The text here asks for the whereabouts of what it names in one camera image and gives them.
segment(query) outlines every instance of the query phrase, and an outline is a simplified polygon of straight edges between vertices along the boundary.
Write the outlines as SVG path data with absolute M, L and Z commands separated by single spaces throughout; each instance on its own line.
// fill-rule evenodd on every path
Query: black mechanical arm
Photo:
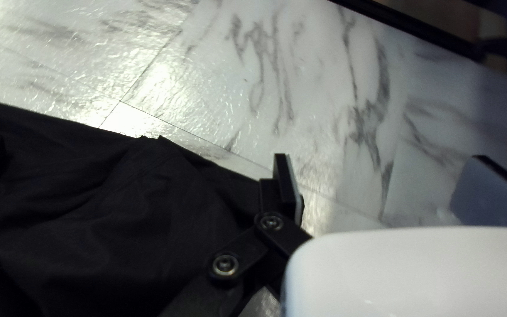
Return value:
M 254 225 L 215 252 L 159 317 L 235 317 L 263 286 L 280 298 L 287 260 L 312 237 L 300 228 L 304 202 L 287 155 L 275 154 L 273 178 L 259 185 Z

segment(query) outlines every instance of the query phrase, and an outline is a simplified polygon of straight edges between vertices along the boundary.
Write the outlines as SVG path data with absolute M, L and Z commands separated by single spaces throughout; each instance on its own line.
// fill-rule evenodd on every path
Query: black cloth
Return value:
M 0 316 L 155 316 L 257 211 L 165 138 L 0 105 Z

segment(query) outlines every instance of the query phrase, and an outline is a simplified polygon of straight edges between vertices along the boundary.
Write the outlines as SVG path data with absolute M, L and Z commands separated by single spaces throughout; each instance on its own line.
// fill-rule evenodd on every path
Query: screw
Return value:
M 283 220 L 278 216 L 267 215 L 261 219 L 261 227 L 266 230 L 277 231 L 283 227 Z
M 212 262 L 212 270 L 217 275 L 230 276 L 238 270 L 238 260 L 229 254 L 219 256 Z

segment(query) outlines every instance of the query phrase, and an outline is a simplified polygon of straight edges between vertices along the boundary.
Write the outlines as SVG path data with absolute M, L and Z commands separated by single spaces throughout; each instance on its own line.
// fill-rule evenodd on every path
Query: marble tile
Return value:
M 121 98 L 196 0 L 0 0 L 0 44 Z
M 252 179 L 271 178 L 271 170 L 244 157 L 188 133 L 161 119 L 125 103 L 116 106 L 103 122 L 101 129 L 132 137 L 141 135 L 157 138 L 163 136 L 218 165 L 241 173 Z M 320 236 L 330 232 L 355 231 L 383 228 L 377 220 L 360 211 L 340 205 L 308 188 L 300 188 L 305 200 L 302 227 L 311 235 Z
M 382 219 L 454 225 L 449 202 L 465 160 L 488 155 L 507 169 L 507 75 L 428 43 L 414 56 Z
M 99 126 L 118 101 L 0 46 L 0 103 Z
M 204 0 L 123 99 L 376 217 L 409 35 L 322 0 Z

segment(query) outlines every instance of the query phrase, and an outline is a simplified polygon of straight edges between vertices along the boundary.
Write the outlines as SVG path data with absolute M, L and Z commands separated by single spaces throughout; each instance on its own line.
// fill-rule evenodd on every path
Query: floor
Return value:
M 507 169 L 507 75 L 326 0 L 0 0 L 0 102 L 252 178 L 288 153 L 315 236 L 458 224 L 467 157 Z

